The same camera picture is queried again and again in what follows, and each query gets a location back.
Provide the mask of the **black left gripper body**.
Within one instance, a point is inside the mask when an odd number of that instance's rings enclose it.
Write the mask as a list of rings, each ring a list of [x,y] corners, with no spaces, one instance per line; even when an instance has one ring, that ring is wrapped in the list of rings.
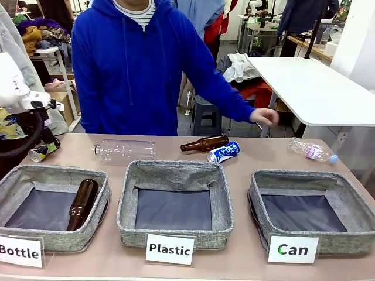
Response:
[[[54,134],[52,133],[49,125],[51,124],[51,120],[47,114],[47,111],[44,107],[36,109],[36,113],[39,114],[42,120],[42,130],[38,134],[37,141],[43,142],[44,144],[51,144],[54,140]]]

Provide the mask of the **green black drink can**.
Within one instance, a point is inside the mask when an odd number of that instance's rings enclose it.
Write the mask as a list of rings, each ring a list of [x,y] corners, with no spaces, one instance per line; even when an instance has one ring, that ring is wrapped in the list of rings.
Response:
[[[36,148],[33,148],[28,152],[28,156],[29,156],[30,160],[32,160],[33,162],[40,163],[40,162],[44,161],[45,158],[48,156],[48,155],[42,155],[40,153],[40,147],[41,146],[42,145],[40,145]]]

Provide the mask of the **grey basket behind Can sign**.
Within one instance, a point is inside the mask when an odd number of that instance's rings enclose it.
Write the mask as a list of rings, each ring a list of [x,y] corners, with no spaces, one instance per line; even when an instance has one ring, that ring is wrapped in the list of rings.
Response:
[[[256,170],[247,198],[265,250],[272,236],[317,238],[323,256],[363,256],[375,246],[375,211],[341,174]]]

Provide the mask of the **white Can label sign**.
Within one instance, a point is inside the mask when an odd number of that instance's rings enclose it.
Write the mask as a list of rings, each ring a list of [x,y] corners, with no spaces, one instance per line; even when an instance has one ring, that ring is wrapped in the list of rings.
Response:
[[[314,264],[318,245],[318,237],[272,235],[268,247],[268,263]]]

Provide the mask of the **person's left hand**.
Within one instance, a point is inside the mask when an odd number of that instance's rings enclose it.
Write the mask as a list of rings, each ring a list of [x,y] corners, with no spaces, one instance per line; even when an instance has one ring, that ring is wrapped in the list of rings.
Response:
[[[265,126],[276,126],[279,123],[279,114],[273,109],[257,108],[251,113],[250,121],[261,123]]]

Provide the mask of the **cardboard box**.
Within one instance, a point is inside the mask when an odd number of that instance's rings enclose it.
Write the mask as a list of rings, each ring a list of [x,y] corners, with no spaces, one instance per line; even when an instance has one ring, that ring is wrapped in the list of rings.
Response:
[[[76,107],[76,114],[80,113],[79,98],[76,90],[76,83],[74,80],[69,80],[68,85],[70,86],[71,93],[73,96],[74,104]],[[51,95],[51,98],[60,102],[64,105],[64,111],[61,111],[64,120],[68,126],[74,121],[73,110],[70,105],[69,96],[64,81],[54,80],[52,83],[45,85],[45,91]]]

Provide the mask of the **brown glass beer bottle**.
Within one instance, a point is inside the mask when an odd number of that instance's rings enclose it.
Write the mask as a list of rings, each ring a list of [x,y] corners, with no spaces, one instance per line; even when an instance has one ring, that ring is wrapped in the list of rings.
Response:
[[[98,193],[98,183],[93,179],[83,180],[69,209],[66,231],[75,231],[85,223]]]
[[[226,135],[208,136],[180,146],[182,152],[208,152],[229,143]]]

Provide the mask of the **large clear plastic bottle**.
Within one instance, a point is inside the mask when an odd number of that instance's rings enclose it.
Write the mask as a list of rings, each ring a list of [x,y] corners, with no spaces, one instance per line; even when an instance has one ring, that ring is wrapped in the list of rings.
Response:
[[[155,143],[148,141],[105,139],[93,145],[92,150],[100,161],[108,165],[156,159]]]

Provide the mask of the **bystander in grey jacket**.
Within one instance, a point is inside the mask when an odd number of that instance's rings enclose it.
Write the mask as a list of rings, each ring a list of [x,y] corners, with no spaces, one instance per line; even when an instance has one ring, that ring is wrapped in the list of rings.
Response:
[[[0,4],[0,53],[2,52],[7,52],[13,58],[26,85],[32,91],[45,91],[15,24],[6,9]]]

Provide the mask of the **white Bottle label sign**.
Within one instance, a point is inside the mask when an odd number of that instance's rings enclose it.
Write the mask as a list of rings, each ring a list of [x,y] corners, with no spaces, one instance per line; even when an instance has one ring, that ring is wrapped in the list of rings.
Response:
[[[0,262],[43,268],[45,263],[43,238],[0,235]]]

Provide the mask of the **dark plastic stool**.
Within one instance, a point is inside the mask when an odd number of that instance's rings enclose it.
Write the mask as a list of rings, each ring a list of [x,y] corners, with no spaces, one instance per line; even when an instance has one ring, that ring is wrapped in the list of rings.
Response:
[[[192,136],[222,134],[222,115],[219,108],[196,95],[192,112]]]

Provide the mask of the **white cloth heap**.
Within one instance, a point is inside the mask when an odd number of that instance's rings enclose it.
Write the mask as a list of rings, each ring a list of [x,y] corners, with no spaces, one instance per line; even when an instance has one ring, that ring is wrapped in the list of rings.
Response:
[[[231,62],[231,66],[224,72],[223,77],[229,83],[235,81],[242,83],[245,80],[251,80],[260,77],[258,71],[250,63],[247,54],[232,53],[227,57]]]

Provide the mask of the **red cloth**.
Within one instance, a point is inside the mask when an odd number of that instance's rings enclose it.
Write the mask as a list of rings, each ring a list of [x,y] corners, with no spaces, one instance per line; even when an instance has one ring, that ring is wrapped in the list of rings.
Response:
[[[261,77],[244,80],[240,83],[232,81],[231,86],[237,89],[245,100],[249,100],[252,96],[255,96],[255,108],[268,107],[272,96],[272,89]]]

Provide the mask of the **small pink-label plastic bottle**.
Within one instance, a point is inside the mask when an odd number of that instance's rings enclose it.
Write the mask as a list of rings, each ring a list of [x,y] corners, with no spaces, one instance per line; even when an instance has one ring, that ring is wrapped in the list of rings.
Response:
[[[338,155],[328,152],[323,146],[296,137],[290,139],[287,148],[305,156],[307,159],[328,163],[330,165],[334,165],[339,160]]]

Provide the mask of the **bystander in dark jacket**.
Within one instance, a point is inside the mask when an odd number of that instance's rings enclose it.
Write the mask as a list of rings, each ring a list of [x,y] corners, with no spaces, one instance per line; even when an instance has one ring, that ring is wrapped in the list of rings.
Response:
[[[277,37],[280,37],[284,31],[302,33],[312,30],[324,3],[325,0],[287,0]]]

